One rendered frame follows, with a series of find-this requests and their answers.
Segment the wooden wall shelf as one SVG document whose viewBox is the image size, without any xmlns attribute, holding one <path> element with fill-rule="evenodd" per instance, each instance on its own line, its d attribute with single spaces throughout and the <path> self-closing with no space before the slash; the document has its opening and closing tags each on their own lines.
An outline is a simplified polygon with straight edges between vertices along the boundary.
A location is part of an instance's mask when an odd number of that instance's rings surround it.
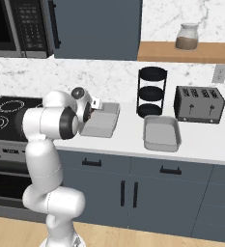
<svg viewBox="0 0 225 247">
<path fill-rule="evenodd" d="M 139 62 L 225 64 L 225 42 L 199 42 L 196 50 L 179 50 L 173 41 L 142 41 Z"/>
</svg>

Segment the white wall outlet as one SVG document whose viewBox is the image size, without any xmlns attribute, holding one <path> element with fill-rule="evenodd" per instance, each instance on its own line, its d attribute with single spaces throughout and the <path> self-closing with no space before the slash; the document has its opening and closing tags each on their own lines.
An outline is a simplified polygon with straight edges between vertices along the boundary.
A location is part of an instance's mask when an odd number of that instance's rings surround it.
<svg viewBox="0 0 225 247">
<path fill-rule="evenodd" d="M 213 83 L 223 83 L 225 80 L 225 65 L 216 65 L 212 78 Z"/>
</svg>

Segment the glass jar with brown contents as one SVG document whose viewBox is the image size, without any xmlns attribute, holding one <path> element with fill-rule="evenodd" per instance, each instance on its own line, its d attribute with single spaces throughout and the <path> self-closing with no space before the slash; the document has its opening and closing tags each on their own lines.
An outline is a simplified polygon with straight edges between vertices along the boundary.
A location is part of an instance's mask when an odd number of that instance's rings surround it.
<svg viewBox="0 0 225 247">
<path fill-rule="evenodd" d="M 180 50 L 195 50 L 198 46 L 198 25 L 196 23 L 183 23 L 176 38 L 176 48 Z"/>
</svg>

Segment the blue drawer front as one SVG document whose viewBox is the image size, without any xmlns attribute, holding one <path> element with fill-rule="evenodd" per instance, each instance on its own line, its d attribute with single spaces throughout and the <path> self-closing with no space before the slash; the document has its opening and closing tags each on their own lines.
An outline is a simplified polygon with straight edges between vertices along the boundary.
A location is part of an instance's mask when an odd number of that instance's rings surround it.
<svg viewBox="0 0 225 247">
<path fill-rule="evenodd" d="M 177 169 L 180 167 L 182 174 L 162 174 L 159 171 L 162 165 L 165 169 Z M 132 157 L 130 165 L 130 174 L 132 176 L 149 180 L 207 183 L 211 175 L 211 170 L 211 164 L 141 157 Z"/>
<path fill-rule="evenodd" d="M 123 175 L 129 174 L 130 158 L 126 156 L 83 151 L 58 151 L 58 154 L 63 167 L 66 169 Z M 84 158 L 96 162 L 101 159 L 101 167 L 82 165 Z"/>
</svg>

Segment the dark grey four-slot toaster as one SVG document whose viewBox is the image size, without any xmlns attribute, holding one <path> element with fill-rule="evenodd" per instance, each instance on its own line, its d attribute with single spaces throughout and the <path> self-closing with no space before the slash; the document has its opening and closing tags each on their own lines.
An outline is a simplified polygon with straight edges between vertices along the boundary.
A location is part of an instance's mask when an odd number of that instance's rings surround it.
<svg viewBox="0 0 225 247">
<path fill-rule="evenodd" d="M 177 86 L 175 117 L 179 122 L 219 124 L 225 99 L 217 88 Z"/>
</svg>

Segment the blue wall cupboard door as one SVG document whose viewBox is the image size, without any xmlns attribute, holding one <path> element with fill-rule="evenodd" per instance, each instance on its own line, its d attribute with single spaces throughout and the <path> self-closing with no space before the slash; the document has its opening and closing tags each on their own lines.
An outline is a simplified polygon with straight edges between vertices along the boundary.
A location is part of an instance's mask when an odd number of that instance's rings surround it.
<svg viewBox="0 0 225 247">
<path fill-rule="evenodd" d="M 58 59 L 136 61 L 143 0 L 53 0 Z"/>
</svg>

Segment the blue base cupboard door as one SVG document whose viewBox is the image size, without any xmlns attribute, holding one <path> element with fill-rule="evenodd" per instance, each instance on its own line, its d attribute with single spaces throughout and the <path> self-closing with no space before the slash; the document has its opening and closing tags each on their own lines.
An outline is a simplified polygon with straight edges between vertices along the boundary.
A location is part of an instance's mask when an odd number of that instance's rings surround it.
<svg viewBox="0 0 225 247">
<path fill-rule="evenodd" d="M 138 182 L 137 208 L 133 188 Z M 131 178 L 128 227 L 153 233 L 191 236 L 207 184 Z"/>
<path fill-rule="evenodd" d="M 75 221 L 126 228 L 128 179 L 126 175 L 65 169 L 63 185 L 81 191 L 86 199 L 85 209 Z M 124 206 L 122 180 L 126 181 Z"/>
</svg>

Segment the blue drawer cabinet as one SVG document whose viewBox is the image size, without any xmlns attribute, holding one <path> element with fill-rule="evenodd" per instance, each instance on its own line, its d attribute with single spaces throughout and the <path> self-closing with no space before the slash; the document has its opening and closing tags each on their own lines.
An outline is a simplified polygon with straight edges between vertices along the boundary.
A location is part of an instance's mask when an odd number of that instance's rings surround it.
<svg viewBox="0 0 225 247">
<path fill-rule="evenodd" d="M 225 166 L 215 165 L 192 237 L 225 242 Z"/>
</svg>

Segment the steel and black microwave oven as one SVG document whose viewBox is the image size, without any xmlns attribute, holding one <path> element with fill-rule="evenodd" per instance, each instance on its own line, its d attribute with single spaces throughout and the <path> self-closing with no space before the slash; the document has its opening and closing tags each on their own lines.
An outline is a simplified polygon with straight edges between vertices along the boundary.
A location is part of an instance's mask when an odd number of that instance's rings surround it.
<svg viewBox="0 0 225 247">
<path fill-rule="evenodd" d="M 49 0 L 0 0 L 0 57 L 46 59 L 53 54 Z"/>
</svg>

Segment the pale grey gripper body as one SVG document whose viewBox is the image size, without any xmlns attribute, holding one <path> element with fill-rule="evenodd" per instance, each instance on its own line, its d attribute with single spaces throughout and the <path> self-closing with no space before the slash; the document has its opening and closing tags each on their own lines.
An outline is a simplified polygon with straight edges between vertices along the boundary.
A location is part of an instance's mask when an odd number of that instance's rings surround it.
<svg viewBox="0 0 225 247">
<path fill-rule="evenodd" d="M 86 118 L 85 118 L 84 123 L 86 123 L 87 121 L 89 121 L 89 120 L 91 119 L 92 114 L 93 114 L 95 111 L 98 111 L 98 109 L 91 108 L 91 109 L 89 110 L 89 112 L 87 113 L 87 116 L 86 116 Z"/>
</svg>

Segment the black hob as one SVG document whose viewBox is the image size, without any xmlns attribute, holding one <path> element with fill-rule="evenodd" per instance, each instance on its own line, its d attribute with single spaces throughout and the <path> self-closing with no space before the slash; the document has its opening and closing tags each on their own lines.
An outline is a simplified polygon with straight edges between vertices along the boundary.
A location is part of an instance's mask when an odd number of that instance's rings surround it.
<svg viewBox="0 0 225 247">
<path fill-rule="evenodd" d="M 14 125 L 15 116 L 21 109 L 38 107 L 42 107 L 40 97 L 0 96 L 0 140 L 26 142 Z"/>
</svg>

